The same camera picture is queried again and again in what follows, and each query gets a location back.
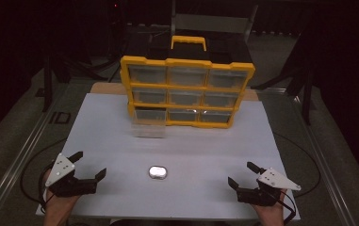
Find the clear plastic drawer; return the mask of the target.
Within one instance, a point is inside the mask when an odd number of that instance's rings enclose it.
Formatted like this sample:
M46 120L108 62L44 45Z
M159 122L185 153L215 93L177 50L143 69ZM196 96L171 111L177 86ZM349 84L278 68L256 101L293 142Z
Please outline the clear plastic drawer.
M163 138L167 112L162 108L136 108L131 131L134 137Z

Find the small silver oval case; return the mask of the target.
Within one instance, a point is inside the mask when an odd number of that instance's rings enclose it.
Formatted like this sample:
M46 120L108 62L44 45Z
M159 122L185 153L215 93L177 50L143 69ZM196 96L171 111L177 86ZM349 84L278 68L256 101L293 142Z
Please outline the small silver oval case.
M151 166L148 173L152 179L156 180L164 180L168 175L167 169L162 166Z

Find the person's left hand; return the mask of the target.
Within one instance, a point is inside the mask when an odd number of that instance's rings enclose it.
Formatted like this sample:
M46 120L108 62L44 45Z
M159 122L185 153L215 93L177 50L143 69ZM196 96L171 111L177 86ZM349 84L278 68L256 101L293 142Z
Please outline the person's left hand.
M79 196L57 197L52 191L46 189L48 203L45 207L43 226L65 226Z

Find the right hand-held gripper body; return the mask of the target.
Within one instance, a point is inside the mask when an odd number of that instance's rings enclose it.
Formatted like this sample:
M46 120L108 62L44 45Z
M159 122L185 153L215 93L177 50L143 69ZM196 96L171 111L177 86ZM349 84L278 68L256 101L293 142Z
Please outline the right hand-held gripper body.
M236 190L239 202L260 206L273 206L280 200L281 190L290 189L300 191L302 188L276 169L265 169L263 174L258 174L256 182L258 187L254 189L239 187Z

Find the aluminium rail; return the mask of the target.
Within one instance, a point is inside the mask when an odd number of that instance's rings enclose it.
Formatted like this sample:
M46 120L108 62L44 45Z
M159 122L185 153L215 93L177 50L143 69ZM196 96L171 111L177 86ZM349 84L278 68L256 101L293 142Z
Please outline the aluminium rail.
M36 86L0 122L0 208L33 153L54 108L43 108Z
M351 211L346 204L343 193L340 189L339 184L336 181L336 177L333 175L332 171L329 168L328 162L325 159L325 156L318 144L318 140L313 133L312 127L307 125L301 115L302 103L299 97L289 97L290 102L294 110L297 112L298 120L302 124L302 128L306 133L307 140L312 146L312 154L315 157L318 168L321 172L321 179L324 182L327 191L331 197L332 203L335 207L335 210L339 216L339 219L343 226L356 226L355 220L351 214Z

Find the person's right hand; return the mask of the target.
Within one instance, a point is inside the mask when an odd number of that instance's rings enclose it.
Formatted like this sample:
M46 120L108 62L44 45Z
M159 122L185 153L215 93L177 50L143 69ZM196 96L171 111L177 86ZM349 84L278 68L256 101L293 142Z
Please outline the person's right hand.
M262 226L284 226L284 201L286 189L281 190L280 200L273 206L252 205Z

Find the grey metal frame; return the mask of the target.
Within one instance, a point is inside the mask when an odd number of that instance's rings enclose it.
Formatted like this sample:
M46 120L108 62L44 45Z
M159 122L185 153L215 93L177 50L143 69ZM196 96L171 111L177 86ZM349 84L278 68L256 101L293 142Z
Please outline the grey metal frame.
M170 30L172 36L183 31L234 33L242 35L244 41L248 42L258 10L256 3L251 3L251 9L245 17L231 17L179 13L176 9L178 1L171 0Z

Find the yellow drawer organizer cabinet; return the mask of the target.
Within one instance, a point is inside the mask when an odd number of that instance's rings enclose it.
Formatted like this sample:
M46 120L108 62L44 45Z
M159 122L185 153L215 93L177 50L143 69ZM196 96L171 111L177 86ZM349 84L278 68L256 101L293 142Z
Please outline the yellow drawer organizer cabinet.
M237 37L137 34L121 58L128 114L146 125L229 128L254 72Z

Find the black rectangular bracket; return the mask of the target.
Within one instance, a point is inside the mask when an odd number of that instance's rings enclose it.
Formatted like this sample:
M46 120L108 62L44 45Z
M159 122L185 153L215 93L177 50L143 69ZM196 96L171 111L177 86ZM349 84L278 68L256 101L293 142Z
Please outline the black rectangular bracket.
M67 124L71 120L71 114L69 112L55 111L49 121L50 124Z

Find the black stand leg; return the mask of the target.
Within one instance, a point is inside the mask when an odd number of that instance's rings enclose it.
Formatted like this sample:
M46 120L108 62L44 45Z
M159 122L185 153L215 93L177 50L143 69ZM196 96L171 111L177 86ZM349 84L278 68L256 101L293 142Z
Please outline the black stand leg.
M313 71L308 70L305 76L303 99L302 99L302 118L307 125L310 124L309 111L311 104L313 77L314 77Z
M43 61L43 84L44 84L44 103L43 112L46 112L53 101L52 68L50 56L45 55Z

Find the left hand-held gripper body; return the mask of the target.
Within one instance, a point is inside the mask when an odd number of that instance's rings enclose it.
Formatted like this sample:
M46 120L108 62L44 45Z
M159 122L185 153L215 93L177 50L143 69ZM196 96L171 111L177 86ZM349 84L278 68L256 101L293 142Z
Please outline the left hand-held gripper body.
M77 179L75 164L62 153L57 155L44 185L58 197L94 194L98 182L95 179Z

